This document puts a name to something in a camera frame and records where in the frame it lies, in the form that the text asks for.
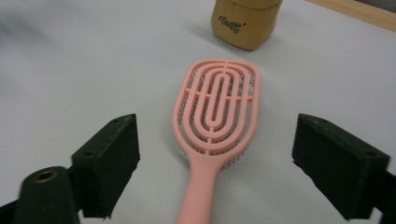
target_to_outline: pink hairbrush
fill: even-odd
[[[177,224],[208,224],[219,170],[239,159],[256,130],[260,72],[249,63],[204,60],[188,70],[173,112],[191,176]]]

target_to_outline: gold bottle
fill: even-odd
[[[240,49],[254,50],[274,31],[282,0],[216,0],[215,35]]]

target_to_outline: white surface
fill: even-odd
[[[108,121],[136,113],[142,160],[104,223],[175,223],[189,178],[171,127],[178,88],[192,63],[228,58],[261,70],[261,118],[247,154],[219,175],[212,223],[347,223],[292,163],[297,116],[328,119],[394,159],[396,34],[285,1],[272,36],[247,52],[214,37],[213,6],[1,1],[0,204],[30,173],[69,167]]]

